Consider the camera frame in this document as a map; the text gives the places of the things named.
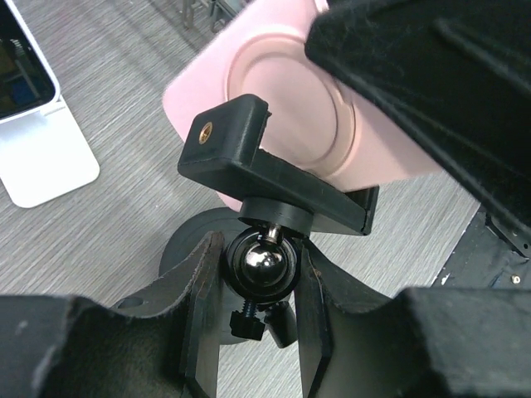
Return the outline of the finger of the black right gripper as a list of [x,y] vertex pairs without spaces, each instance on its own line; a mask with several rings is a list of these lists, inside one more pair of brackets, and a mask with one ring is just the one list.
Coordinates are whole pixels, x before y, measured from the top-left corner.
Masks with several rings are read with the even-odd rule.
[[305,52],[529,236],[529,2],[342,1]]

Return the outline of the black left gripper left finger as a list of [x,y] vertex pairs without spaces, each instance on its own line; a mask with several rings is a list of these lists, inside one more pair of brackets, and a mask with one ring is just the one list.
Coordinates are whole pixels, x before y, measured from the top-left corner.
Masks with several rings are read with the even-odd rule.
[[213,397],[221,340],[219,232],[108,308],[75,295],[1,298],[4,397]]

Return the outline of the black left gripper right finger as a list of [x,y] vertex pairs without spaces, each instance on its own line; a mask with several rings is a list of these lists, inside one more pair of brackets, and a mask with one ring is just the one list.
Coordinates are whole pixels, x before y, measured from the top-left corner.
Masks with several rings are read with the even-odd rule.
[[527,397],[530,294],[408,288],[388,298],[305,243],[295,290],[306,397]]

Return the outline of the short black phone stand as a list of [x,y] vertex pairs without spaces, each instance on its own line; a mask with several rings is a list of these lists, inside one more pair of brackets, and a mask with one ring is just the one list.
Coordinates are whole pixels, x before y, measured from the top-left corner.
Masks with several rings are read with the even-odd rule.
[[300,276],[301,243],[314,232],[370,234],[378,187],[341,192],[261,148],[270,111],[256,95],[240,95],[205,110],[192,122],[178,171],[185,178],[238,200],[182,224],[163,250],[159,270],[182,261],[209,231],[224,235],[221,271],[227,293],[222,342],[295,342],[288,299]]

